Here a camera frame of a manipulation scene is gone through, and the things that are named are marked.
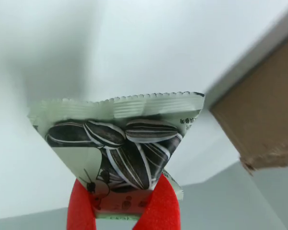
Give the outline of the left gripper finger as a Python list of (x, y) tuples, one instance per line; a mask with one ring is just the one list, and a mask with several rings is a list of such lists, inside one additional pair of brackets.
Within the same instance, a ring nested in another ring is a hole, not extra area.
[(134, 230), (180, 230), (180, 207), (166, 176), (162, 175)]
[(96, 218), (90, 195), (76, 179), (72, 188), (67, 212), (67, 230), (96, 230)]

